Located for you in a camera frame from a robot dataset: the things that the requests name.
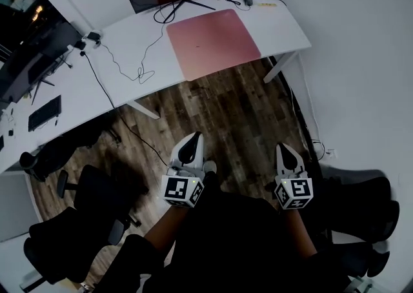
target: black office chair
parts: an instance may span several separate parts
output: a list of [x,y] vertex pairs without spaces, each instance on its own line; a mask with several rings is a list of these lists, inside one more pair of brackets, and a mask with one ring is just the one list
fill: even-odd
[[48,142],[35,156],[24,152],[20,156],[20,166],[38,181],[44,182],[52,172],[62,168],[72,157],[77,147],[92,147],[103,131],[108,132],[116,143],[121,138],[113,130],[115,116],[103,114]]
[[29,229],[24,252],[43,278],[25,292],[44,281],[54,284],[68,278],[83,282],[97,253],[104,246],[118,244],[130,223],[140,225],[129,216],[136,200],[129,185],[115,182],[90,165],[84,167],[78,184],[67,183],[67,179],[62,170],[57,193],[63,197],[65,190],[76,190],[75,208],[68,207]]

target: power outlet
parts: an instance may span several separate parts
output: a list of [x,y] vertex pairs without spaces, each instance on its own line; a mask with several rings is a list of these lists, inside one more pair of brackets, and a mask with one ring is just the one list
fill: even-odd
[[328,148],[325,150],[325,154],[328,156],[328,158],[330,159],[337,159],[338,158],[338,154],[337,154],[337,150],[335,148]]

